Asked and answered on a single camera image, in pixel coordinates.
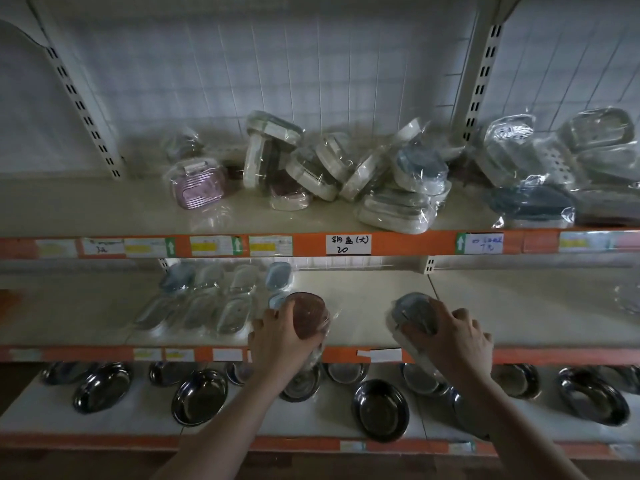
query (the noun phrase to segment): shelf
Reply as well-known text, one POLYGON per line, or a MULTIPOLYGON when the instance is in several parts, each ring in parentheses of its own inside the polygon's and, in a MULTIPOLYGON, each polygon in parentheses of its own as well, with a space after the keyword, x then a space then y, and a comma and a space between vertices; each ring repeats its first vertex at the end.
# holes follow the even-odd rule
MULTIPOLYGON (((129 324, 156 293, 159 276, 0 277, 0 287, 22 290, 20 303, 0 319, 0 360, 179 360, 193 355, 210 362, 220 355, 228 360, 229 353, 247 360, 246 333, 215 338, 175 330, 160 337, 133 332, 129 324)), ((495 363, 630 364, 640 363, 637 319, 617 307, 613 288, 633 278, 629 269, 438 271, 428 276, 299 271, 293 288, 322 296, 339 312, 325 340, 324 362, 370 362, 367 351, 397 349, 388 312, 400 296, 420 291, 437 295, 452 310, 469 308, 494 336, 495 363)), ((266 295, 257 297, 258 309, 264 309, 266 295)), ((402 361, 412 362, 407 352, 401 353, 402 361)))
MULTIPOLYGON (((190 237, 227 237, 227 249, 208 250, 210 256, 251 256, 250 235, 291 236, 280 255, 325 256, 326 235, 371 234, 371 254, 451 255, 456 252, 459 232, 491 233, 493 213, 481 200, 454 185, 447 204, 432 228, 420 235, 385 232, 364 225, 353 216, 353 205, 345 201, 316 199, 308 209, 281 212, 269 206, 267 197, 238 191, 211 209, 187 211, 178 208, 160 179, 114 182, 102 179, 8 180, 0 188, 0 200, 12 202, 3 215, 0 258, 135 258, 193 257, 190 237), (151 238, 158 241, 122 242, 107 254, 91 254, 82 238, 151 238), (65 238, 64 241, 40 241, 65 238)), ((616 234, 607 249, 640 249, 640 230, 616 234)), ((556 253, 558 229, 505 230, 503 253, 556 253)), ((584 240, 574 247, 592 246, 584 240)))
MULTIPOLYGON (((620 451, 627 455, 629 451, 638 451, 640 396, 625 394, 632 411, 626 427, 606 427, 571 415, 554 389, 557 368, 540 369, 539 373, 542 394, 529 402, 515 399, 514 402, 569 456, 613 459, 620 458, 620 451)), ((251 450, 495 454, 491 444, 460 428, 446 397, 429 399, 407 389, 397 366, 372 365, 367 379, 373 378, 390 382, 407 400, 410 422, 404 437, 397 442, 379 444, 366 439, 351 415, 353 389, 338 385, 323 374, 312 399, 302 403, 276 399, 251 450)), ((110 410, 91 415, 76 413, 71 406, 75 388, 75 385, 46 386, 39 378, 34 379, 0 417, 0 445, 174 450, 181 437, 204 427, 183 428, 173 420, 170 404, 177 386, 151 386, 144 363, 135 364, 129 393, 110 410)), ((239 391, 239 387, 229 384, 227 403, 239 391)))

